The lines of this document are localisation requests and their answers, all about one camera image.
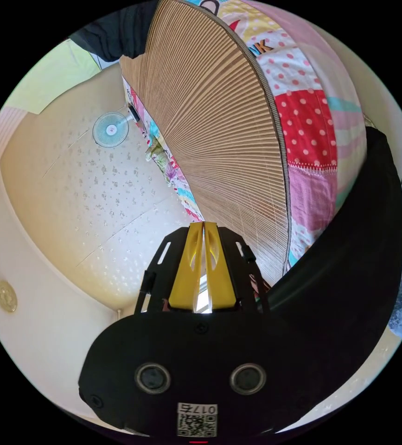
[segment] qr code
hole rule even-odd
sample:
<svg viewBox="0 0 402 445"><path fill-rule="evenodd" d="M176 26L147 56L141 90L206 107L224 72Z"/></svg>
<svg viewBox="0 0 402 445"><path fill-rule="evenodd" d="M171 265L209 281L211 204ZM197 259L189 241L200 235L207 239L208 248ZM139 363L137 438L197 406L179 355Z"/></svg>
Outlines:
<svg viewBox="0 0 402 445"><path fill-rule="evenodd" d="M216 437L217 405L178 404L178 436Z"/></svg>

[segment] ceiling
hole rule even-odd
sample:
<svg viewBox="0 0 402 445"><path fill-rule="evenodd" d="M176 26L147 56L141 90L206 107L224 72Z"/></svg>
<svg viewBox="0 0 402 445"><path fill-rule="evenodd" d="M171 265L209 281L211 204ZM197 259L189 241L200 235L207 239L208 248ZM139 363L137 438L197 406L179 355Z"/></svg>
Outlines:
<svg viewBox="0 0 402 445"><path fill-rule="evenodd" d="M7 194L48 260L113 309L135 303L163 237L191 222L130 123L114 149L93 140L96 119L125 109L118 64L22 120L0 160Z"/></svg>

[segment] screw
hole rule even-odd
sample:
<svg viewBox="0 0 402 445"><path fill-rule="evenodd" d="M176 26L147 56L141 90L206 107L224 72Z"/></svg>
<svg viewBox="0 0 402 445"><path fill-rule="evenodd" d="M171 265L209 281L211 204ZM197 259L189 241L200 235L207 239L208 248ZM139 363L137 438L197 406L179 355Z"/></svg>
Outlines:
<svg viewBox="0 0 402 445"><path fill-rule="evenodd" d="M209 325L207 323L198 323L195 326L195 332L197 334L205 334L209 330Z"/></svg>
<svg viewBox="0 0 402 445"><path fill-rule="evenodd" d="M103 407L103 402L102 399L96 395L92 395L90 397L91 403L96 407L96 408L102 408Z"/></svg>

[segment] fan guard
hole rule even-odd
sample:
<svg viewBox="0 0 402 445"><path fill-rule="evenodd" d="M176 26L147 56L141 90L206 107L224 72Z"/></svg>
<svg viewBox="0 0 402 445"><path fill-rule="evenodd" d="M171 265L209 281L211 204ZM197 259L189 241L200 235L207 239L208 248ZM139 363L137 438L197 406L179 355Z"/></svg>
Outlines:
<svg viewBox="0 0 402 445"><path fill-rule="evenodd" d="M128 119L117 111L102 114L93 126L93 138L97 145L114 148L128 135Z"/></svg>

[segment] colorful fabric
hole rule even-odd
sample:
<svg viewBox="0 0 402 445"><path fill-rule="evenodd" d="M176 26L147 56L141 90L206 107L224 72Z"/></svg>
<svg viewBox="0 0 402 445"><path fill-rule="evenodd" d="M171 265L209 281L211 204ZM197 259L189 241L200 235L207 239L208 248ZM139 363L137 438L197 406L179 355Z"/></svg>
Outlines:
<svg viewBox="0 0 402 445"><path fill-rule="evenodd" d="M190 186L181 168L168 148L168 145L165 143L164 138L160 134L158 126L153 121L140 99L137 97L136 92L123 77L122 79L125 89L125 98L134 106L140 117L140 122L137 125L142 131L142 135L148 144L148 150L146 151L145 155L146 159L153 159L161 170L165 182L168 186L173 187L182 205L184 206L185 211L192 218L192 220L194 222L203 221L204 218L198 205L196 204L196 200L190 190Z"/></svg>
<svg viewBox="0 0 402 445"><path fill-rule="evenodd" d="M247 45L274 96L286 146L293 266L331 222L364 162L355 88L335 52L303 19L250 0L189 1L209 9Z"/></svg>

